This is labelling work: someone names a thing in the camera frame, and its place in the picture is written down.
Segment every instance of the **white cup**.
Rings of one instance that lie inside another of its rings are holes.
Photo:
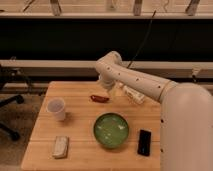
[[[66,118],[65,102],[63,98],[54,98],[47,103],[47,111],[52,113],[57,121],[63,121]]]

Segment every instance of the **cell phone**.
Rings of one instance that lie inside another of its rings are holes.
[[[140,130],[138,142],[138,154],[143,156],[150,155],[151,132],[147,130]]]

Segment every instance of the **wooden table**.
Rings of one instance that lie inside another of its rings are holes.
[[[159,171],[160,170],[160,105],[146,97],[143,104],[134,103],[120,89],[113,101],[93,102],[90,95],[106,95],[97,82],[51,82],[35,123],[22,171]],[[47,101],[63,97],[67,118],[55,121],[46,112]],[[94,138],[93,125],[98,116],[116,112],[128,122],[130,134],[118,149],[106,150]],[[137,154],[139,130],[152,132],[149,157]],[[54,159],[56,136],[70,138],[66,159]]]

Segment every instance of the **red object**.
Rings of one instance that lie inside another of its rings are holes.
[[[102,97],[102,96],[97,96],[97,95],[91,95],[90,98],[94,102],[99,102],[99,103],[106,103],[109,101],[108,97]]]

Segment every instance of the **bowl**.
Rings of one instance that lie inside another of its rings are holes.
[[[114,149],[125,142],[129,135],[127,121],[117,113],[98,117],[93,129],[96,140],[106,148]]]

